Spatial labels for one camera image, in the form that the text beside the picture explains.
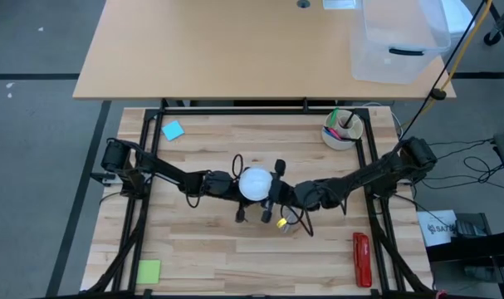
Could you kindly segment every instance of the light wood desk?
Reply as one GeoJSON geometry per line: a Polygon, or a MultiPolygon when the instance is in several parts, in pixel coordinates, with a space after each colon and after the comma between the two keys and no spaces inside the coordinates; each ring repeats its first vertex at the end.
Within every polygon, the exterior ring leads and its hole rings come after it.
{"type": "MultiPolygon", "coordinates": [[[[390,151],[397,137],[389,108],[369,108],[369,112],[379,154],[390,151]]],[[[143,109],[125,110],[118,138],[137,142],[143,114],[143,109]]],[[[164,124],[179,120],[186,133],[171,142],[161,138],[158,156],[185,171],[218,169],[230,173],[235,154],[242,154],[246,166],[259,164],[272,170],[276,159],[284,159],[283,180],[291,185],[358,169],[355,148],[334,151],[323,143],[323,119],[323,115],[166,115],[164,124]]],[[[120,186],[108,188],[105,194],[119,190],[120,186]]],[[[408,189],[399,191],[412,196],[408,189]]],[[[116,196],[100,206],[81,289],[93,285],[115,257],[126,202],[116,196]]],[[[433,278],[414,206],[391,198],[389,208],[399,252],[430,286],[433,278]]],[[[207,197],[191,209],[175,186],[156,179],[141,259],[160,259],[162,269],[159,284],[138,285],[137,290],[151,288],[166,294],[369,293],[369,289],[355,285],[352,250],[353,232],[371,237],[362,189],[350,195],[345,217],[339,208],[312,213],[313,238],[303,229],[282,234],[275,225],[278,212],[270,224],[264,224],[258,207],[247,209],[248,223],[235,223],[236,211],[237,203],[207,197]]],[[[389,256],[384,255],[390,286],[395,289],[389,256]]],[[[379,287],[372,258],[373,287],[379,287]]],[[[130,269],[128,262],[126,265],[125,269],[130,269]]],[[[129,273],[125,271],[124,284],[129,273]]]]}
{"type": "MultiPolygon", "coordinates": [[[[108,0],[74,97],[424,99],[440,57],[410,85],[351,76],[352,15],[326,11],[322,0],[308,8],[296,0],[108,0]]],[[[447,92],[456,97],[452,86],[447,92]]]]}

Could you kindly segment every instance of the floor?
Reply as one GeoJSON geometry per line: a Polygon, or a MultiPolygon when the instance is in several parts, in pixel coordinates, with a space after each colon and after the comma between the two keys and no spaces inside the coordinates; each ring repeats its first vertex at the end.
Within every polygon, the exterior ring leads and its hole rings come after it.
{"type": "MultiPolygon", "coordinates": [[[[478,1],[464,0],[471,10],[478,1]]],[[[79,72],[103,5],[103,0],[0,1],[0,73],[79,72]]],[[[504,0],[495,0],[495,5],[504,11],[504,0]]],[[[504,71],[504,43],[482,43],[492,24],[488,17],[459,71],[504,71]]],[[[445,142],[485,139],[504,130],[504,80],[455,80],[453,85],[458,99],[438,103],[410,134],[445,142]]],[[[72,100],[74,86],[74,81],[0,81],[0,298],[45,294],[100,108],[98,102],[72,100]]],[[[400,120],[408,120],[420,105],[389,104],[400,120]]],[[[97,161],[105,138],[117,131],[122,109],[132,105],[155,103],[114,102],[97,161]]],[[[460,147],[443,145],[435,152],[456,148],[460,147]]],[[[499,163],[491,147],[484,145],[446,158],[431,176],[472,174],[462,164],[469,155],[491,166],[499,163]]],[[[491,181],[504,185],[504,174],[491,181]]],[[[79,289],[101,194],[102,187],[91,182],[61,294],[79,289]]],[[[484,212],[492,231],[504,231],[503,189],[473,184],[432,190],[420,185],[417,201],[431,210],[484,212]]],[[[433,270],[439,289],[500,297],[496,285],[468,279],[456,265],[433,264],[433,270]]]]}

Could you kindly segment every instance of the green sticky note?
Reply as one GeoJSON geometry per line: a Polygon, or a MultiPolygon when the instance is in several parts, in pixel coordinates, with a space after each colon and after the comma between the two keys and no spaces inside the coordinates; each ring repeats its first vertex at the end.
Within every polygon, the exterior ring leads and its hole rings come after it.
{"type": "Polygon", "coordinates": [[[160,260],[139,261],[139,270],[137,271],[137,283],[158,284],[160,271],[161,271],[160,260]]]}

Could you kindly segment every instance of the pen holder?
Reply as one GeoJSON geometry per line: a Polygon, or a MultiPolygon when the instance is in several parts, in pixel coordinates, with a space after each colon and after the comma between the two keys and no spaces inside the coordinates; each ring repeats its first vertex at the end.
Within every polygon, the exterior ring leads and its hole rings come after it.
{"type": "MultiPolygon", "coordinates": [[[[338,133],[340,137],[359,139],[364,131],[362,120],[360,120],[359,116],[353,115],[350,123],[346,126],[345,122],[350,118],[350,115],[351,111],[337,110],[335,116],[335,124],[332,128],[336,131],[336,133],[338,133]]],[[[331,117],[333,117],[333,112],[329,113],[327,118],[325,118],[325,127],[330,126],[331,117]]],[[[321,138],[324,140],[325,144],[333,150],[348,150],[353,147],[353,145],[355,145],[354,141],[338,140],[334,137],[329,136],[323,128],[321,129],[321,138]]]]}

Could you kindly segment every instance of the yellow cable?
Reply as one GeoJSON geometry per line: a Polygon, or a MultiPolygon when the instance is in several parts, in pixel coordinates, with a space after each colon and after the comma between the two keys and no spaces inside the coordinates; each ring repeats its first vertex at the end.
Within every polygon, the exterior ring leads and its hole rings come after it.
{"type": "MultiPolygon", "coordinates": [[[[490,7],[492,6],[492,3],[493,3],[493,0],[487,0],[487,4],[486,4],[486,8],[484,9],[484,12],[482,12],[481,17],[478,19],[478,22],[475,25],[475,27],[473,28],[473,30],[471,31],[471,34],[469,35],[469,37],[467,37],[467,40],[464,43],[464,46],[462,47],[462,50],[460,50],[460,52],[458,53],[457,60],[454,62],[453,68],[449,72],[448,79],[443,83],[442,87],[440,87],[441,91],[443,91],[445,89],[445,87],[447,87],[449,85],[449,83],[451,82],[451,79],[454,76],[454,73],[457,72],[458,65],[460,64],[460,61],[464,57],[464,54],[466,53],[466,50],[469,47],[469,44],[471,43],[471,40],[473,39],[473,37],[475,36],[475,34],[478,31],[478,28],[480,28],[480,26],[484,22],[484,19],[486,19],[487,14],[490,12],[490,7]]],[[[423,108],[420,115],[425,114],[427,111],[429,111],[431,108],[433,108],[435,102],[436,102],[436,100],[431,100],[428,103],[428,105],[425,108],[423,108]]],[[[411,122],[412,122],[412,120],[409,120],[406,123],[402,124],[401,127],[405,128],[408,125],[410,125],[411,122]]]]}

